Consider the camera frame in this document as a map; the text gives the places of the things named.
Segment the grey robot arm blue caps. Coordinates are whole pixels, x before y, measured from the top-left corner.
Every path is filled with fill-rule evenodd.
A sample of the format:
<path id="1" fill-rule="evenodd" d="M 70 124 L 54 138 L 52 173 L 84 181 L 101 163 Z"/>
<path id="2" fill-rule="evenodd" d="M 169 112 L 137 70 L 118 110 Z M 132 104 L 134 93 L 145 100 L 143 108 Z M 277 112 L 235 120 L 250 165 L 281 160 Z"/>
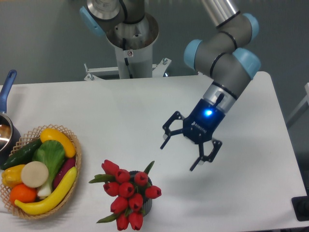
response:
<path id="1" fill-rule="evenodd" d="M 191 69 L 212 79 L 189 116 L 175 112 L 163 125 L 165 141 L 182 134 L 198 145 L 196 163 L 212 162 L 222 142 L 213 133 L 259 71 L 259 58 L 245 46 L 259 32 L 251 14 L 231 0 L 205 0 L 203 5 L 217 28 L 208 42 L 192 40 L 184 51 Z M 105 36 L 114 47 L 121 79 L 153 77 L 153 44 L 158 23 L 142 0 L 89 0 L 80 16 L 91 32 Z"/>

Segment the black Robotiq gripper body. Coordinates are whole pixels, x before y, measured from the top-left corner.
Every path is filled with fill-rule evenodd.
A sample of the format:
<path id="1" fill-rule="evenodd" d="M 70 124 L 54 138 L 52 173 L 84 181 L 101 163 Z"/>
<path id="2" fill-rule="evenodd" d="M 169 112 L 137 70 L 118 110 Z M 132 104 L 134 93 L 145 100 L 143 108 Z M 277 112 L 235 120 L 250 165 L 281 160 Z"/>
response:
<path id="1" fill-rule="evenodd" d="M 190 115 L 183 120 L 183 135 L 195 144 L 210 141 L 224 117 L 222 111 L 200 99 Z"/>

